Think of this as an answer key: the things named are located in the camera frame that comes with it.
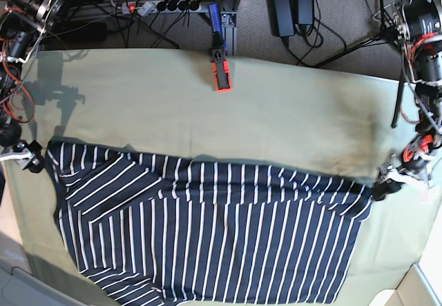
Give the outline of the navy white striped T-shirt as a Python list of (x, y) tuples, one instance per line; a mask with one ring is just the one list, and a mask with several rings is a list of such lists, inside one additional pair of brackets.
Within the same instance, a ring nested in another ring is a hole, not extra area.
[(272, 165), (52, 141), (55, 224), (120, 305), (334, 302), (369, 187)]

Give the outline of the light green table cloth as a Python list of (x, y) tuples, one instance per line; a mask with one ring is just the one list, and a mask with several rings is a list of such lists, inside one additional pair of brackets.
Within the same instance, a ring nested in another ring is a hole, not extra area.
[[(209, 58), (166, 49), (46, 51), (26, 88), (35, 118), (23, 137), (64, 137), (117, 149), (202, 160), (277, 164), (370, 182), (414, 127), (391, 128), (396, 82), (232, 58), (233, 88), (213, 89)], [(52, 214), (47, 173), (3, 166), (1, 269), (29, 276), (84, 305), (110, 305), (77, 274)], [(441, 191), (430, 203), (404, 188), (362, 224), (337, 305), (369, 305), (413, 264), (441, 275)]]

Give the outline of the white box corner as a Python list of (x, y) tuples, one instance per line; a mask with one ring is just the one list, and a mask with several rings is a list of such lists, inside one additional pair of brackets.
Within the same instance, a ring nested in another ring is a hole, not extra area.
[(369, 306), (441, 306), (419, 264), (413, 264), (396, 289), (385, 289), (372, 299)]

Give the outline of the grey plastic bin corner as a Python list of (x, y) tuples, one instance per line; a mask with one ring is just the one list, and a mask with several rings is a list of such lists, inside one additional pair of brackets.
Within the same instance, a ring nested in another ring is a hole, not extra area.
[(1, 305), (84, 305), (26, 272), (15, 268), (10, 273), (1, 269)]

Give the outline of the black tripod stand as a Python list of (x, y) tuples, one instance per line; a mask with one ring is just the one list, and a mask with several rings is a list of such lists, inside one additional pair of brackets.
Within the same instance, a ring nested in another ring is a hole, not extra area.
[(391, 127), (401, 112), (403, 91), (409, 86), (419, 108), (416, 130), (441, 134), (441, 0), (395, 0), (388, 14), (384, 0), (378, 33), (370, 39), (315, 65), (321, 68), (376, 41), (389, 44), (401, 55), (401, 76)]

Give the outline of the white power strip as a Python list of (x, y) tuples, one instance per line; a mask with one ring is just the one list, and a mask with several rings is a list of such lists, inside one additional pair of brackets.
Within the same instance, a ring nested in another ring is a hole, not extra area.
[(208, 3), (203, 0), (141, 0), (122, 3), (118, 8), (123, 15), (141, 17), (154, 14), (208, 13)]

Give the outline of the black power adapter left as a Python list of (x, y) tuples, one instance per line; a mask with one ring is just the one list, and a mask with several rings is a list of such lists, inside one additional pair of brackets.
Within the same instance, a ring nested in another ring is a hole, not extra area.
[(291, 0), (268, 0), (272, 35), (292, 37), (295, 34), (292, 21)]

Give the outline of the aluminium frame post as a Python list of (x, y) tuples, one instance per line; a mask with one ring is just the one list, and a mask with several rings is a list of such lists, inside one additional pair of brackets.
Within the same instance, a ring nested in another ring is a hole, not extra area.
[(238, 7), (241, 0), (215, 0), (220, 11), (222, 36), (228, 56), (237, 54)]

